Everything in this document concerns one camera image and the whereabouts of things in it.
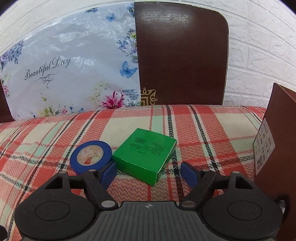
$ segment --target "blue flower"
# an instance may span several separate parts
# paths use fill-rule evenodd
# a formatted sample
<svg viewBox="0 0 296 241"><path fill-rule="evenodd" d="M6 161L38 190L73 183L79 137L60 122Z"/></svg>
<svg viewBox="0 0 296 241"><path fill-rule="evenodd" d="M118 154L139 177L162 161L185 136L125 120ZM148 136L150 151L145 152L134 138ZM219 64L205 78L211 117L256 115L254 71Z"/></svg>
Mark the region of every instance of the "blue flower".
<svg viewBox="0 0 296 241"><path fill-rule="evenodd" d="M132 3L130 6L126 7L126 9L129 11L129 13L135 17L135 6L134 3Z"/></svg>
<svg viewBox="0 0 296 241"><path fill-rule="evenodd" d="M17 58L22 53L22 47L23 47L23 40L19 41L15 45L13 45L8 51L6 51L0 57L0 69L1 69L1 72L3 71L3 68L7 65L8 62L14 61L15 64L18 64Z"/></svg>
<svg viewBox="0 0 296 241"><path fill-rule="evenodd" d="M135 90L123 90L122 91L127 96L128 104L127 106L137 106L137 99L140 96Z"/></svg>
<svg viewBox="0 0 296 241"><path fill-rule="evenodd" d="M125 56L131 57L132 63L138 63L137 38L135 29L129 29L127 35L123 39L119 39L117 44L118 49L120 49L125 54Z"/></svg>
<svg viewBox="0 0 296 241"><path fill-rule="evenodd" d="M73 114L73 113L81 113L81 112L83 112L83 108L80 108L80 110L79 111L73 111L73 104L69 107L69 109L70 109L70 111L71 111L71 114Z"/></svg>
<svg viewBox="0 0 296 241"><path fill-rule="evenodd" d="M97 11L98 11L98 8L94 7L94 8L86 10L85 12L97 12Z"/></svg>

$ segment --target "screw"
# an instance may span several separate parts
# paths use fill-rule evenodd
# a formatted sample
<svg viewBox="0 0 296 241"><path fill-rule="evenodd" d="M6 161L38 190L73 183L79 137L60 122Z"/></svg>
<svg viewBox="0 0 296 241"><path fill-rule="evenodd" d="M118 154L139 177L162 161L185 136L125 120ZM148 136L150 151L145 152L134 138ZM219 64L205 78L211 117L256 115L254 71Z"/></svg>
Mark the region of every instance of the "screw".
<svg viewBox="0 0 296 241"><path fill-rule="evenodd" d="M102 207L106 207L106 208L114 207L115 206L115 202L112 201L112 200L105 200L105 201L102 201L101 202L101 205L102 205Z"/></svg>
<svg viewBox="0 0 296 241"><path fill-rule="evenodd" d="M187 200L182 202L181 205L185 208L192 208L192 207L195 207L196 203L194 201Z"/></svg>

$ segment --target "box label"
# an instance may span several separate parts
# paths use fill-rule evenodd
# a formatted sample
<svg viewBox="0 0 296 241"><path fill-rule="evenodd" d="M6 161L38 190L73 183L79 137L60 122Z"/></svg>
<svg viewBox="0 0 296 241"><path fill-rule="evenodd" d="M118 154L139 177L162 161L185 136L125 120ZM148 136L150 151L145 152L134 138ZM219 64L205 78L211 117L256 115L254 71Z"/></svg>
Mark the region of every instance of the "box label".
<svg viewBox="0 0 296 241"><path fill-rule="evenodd" d="M272 138L266 119L263 119L262 121L253 146L255 154L255 170L257 175L275 148L274 139Z"/></svg>
<svg viewBox="0 0 296 241"><path fill-rule="evenodd" d="M136 137L134 142L137 142L137 144L131 143L130 145L138 149L138 153L140 154L146 154L147 152L150 152L151 154L155 156L160 156L163 152L165 146L161 145L157 142L147 141L144 138Z"/></svg>

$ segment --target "brown board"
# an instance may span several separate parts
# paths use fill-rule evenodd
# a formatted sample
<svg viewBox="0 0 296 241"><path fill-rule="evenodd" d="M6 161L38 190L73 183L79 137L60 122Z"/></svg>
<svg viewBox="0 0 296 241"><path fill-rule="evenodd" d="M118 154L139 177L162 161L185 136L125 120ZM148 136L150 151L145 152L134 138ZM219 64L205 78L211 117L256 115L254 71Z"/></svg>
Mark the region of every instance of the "brown board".
<svg viewBox="0 0 296 241"><path fill-rule="evenodd" d="M135 19L142 102L148 102L143 105L222 104L228 24L220 13L187 4L135 2Z"/></svg>
<svg viewBox="0 0 296 241"><path fill-rule="evenodd" d="M9 121L13 121L13 118L6 102L2 84L0 83L0 123Z"/></svg>
<svg viewBox="0 0 296 241"><path fill-rule="evenodd" d="M255 176L255 184L270 197L288 194L290 211L278 241L296 239L296 93L274 83L264 118L274 140L274 149Z"/></svg>

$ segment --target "floral pillowcase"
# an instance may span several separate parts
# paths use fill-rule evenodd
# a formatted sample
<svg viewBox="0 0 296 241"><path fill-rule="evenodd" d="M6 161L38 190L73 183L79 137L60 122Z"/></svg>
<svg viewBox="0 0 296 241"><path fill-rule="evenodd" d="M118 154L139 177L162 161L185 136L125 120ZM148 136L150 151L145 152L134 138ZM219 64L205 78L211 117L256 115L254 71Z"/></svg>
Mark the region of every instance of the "floral pillowcase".
<svg viewBox="0 0 296 241"><path fill-rule="evenodd" d="M0 57L15 120L140 105L132 2L49 23Z"/></svg>

